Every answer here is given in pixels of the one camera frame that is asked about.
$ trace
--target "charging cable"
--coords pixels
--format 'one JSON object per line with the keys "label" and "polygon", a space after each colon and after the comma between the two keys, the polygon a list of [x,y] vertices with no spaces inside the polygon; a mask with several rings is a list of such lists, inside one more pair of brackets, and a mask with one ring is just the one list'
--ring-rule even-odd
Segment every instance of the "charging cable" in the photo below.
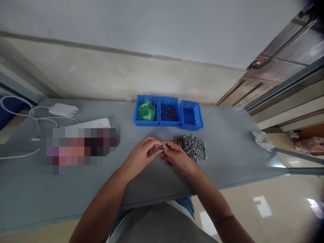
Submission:
{"label": "charging cable", "polygon": [[[6,98],[16,98],[18,100],[21,100],[23,102],[25,102],[27,105],[30,106],[30,111],[28,113],[28,115],[24,115],[24,114],[19,114],[19,113],[15,113],[15,112],[12,112],[10,110],[8,110],[4,104],[3,104],[3,100],[6,99]],[[17,97],[17,96],[4,96],[0,99],[0,106],[7,112],[9,113],[12,113],[12,114],[15,114],[15,115],[21,115],[21,116],[28,116],[30,118],[32,118],[33,120],[35,120],[36,124],[37,124],[37,127],[38,129],[40,129],[41,127],[39,126],[39,123],[38,123],[38,120],[47,120],[47,121],[51,121],[55,124],[55,128],[58,127],[58,124],[56,121],[52,120],[53,118],[67,118],[67,119],[73,119],[75,121],[77,121],[77,123],[80,123],[79,120],[73,118],[73,117],[64,117],[64,116],[52,116],[52,117],[41,117],[41,118],[37,118],[35,117],[35,113],[34,113],[34,110],[36,108],[47,108],[47,109],[51,109],[51,107],[48,107],[48,106],[36,106],[36,107],[33,107],[32,104],[30,104],[27,100],[23,99],[23,98],[20,98],[20,97]],[[21,158],[21,157],[26,157],[26,156],[29,156],[29,155],[33,155],[35,153],[37,153],[38,151],[40,151],[40,148],[29,153],[29,154],[25,154],[25,155],[19,155],[19,156],[10,156],[10,157],[3,157],[3,158],[0,158],[0,160],[3,160],[3,159],[15,159],[15,158]]]}

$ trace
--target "gray shirt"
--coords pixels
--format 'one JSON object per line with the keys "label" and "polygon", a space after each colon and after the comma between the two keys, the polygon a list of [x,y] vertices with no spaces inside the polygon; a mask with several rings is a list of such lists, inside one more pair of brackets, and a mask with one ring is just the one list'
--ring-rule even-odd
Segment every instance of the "gray shirt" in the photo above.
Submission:
{"label": "gray shirt", "polygon": [[109,243],[213,242],[189,211],[175,201],[136,208],[116,227]]}

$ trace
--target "person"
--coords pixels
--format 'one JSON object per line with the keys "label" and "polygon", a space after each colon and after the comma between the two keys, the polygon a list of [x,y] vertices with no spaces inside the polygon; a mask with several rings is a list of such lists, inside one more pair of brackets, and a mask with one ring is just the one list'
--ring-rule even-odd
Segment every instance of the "person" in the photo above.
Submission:
{"label": "person", "polygon": [[190,213],[188,207],[191,203],[189,199],[185,200],[187,204],[170,201],[118,214],[127,184],[159,154],[162,161],[172,163],[188,179],[223,243],[254,242],[204,170],[180,146],[171,141],[160,142],[152,137],[140,141],[122,166],[102,186],[81,217],[69,242],[104,243],[112,231],[110,243],[216,242],[195,224],[193,212]]}

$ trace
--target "gray table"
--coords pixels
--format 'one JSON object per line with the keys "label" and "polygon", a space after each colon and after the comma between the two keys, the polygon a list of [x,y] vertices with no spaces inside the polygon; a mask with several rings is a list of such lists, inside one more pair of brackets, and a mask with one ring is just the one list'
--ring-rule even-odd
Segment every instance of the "gray table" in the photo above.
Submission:
{"label": "gray table", "polygon": [[[69,166],[67,175],[43,173],[39,153],[0,161],[0,233],[9,233],[78,219],[104,182],[124,162],[131,149],[144,137],[170,140],[194,134],[207,142],[208,160],[198,164],[219,188],[238,186],[284,175],[289,170],[276,152],[259,147],[251,135],[259,128],[242,108],[201,106],[205,127],[200,131],[176,127],[136,127],[135,103],[43,99],[40,106],[55,103],[79,108],[81,122],[107,117],[116,128],[118,146],[96,166]],[[38,117],[49,116],[38,109]],[[73,120],[57,119],[59,127]],[[41,127],[53,124],[41,121]],[[35,121],[28,118],[5,144],[1,157],[21,155],[39,148],[30,139],[39,135]],[[178,171],[159,158],[152,161],[125,191],[122,208],[134,208],[190,195],[194,191]]]}

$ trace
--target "metal handle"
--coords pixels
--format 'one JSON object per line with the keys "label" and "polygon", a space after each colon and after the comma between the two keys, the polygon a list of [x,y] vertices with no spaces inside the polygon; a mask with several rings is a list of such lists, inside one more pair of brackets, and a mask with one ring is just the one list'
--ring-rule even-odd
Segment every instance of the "metal handle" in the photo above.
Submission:
{"label": "metal handle", "polygon": [[261,64],[260,61],[254,61],[251,63],[250,68],[261,69],[267,66],[277,56],[279,56],[285,49],[287,49],[287,47],[289,47],[299,36],[301,36],[306,30],[312,27],[316,23],[317,19],[318,18],[315,17],[314,14],[310,14],[307,23],[296,34],[294,34],[285,44],[283,44],[266,62]]}

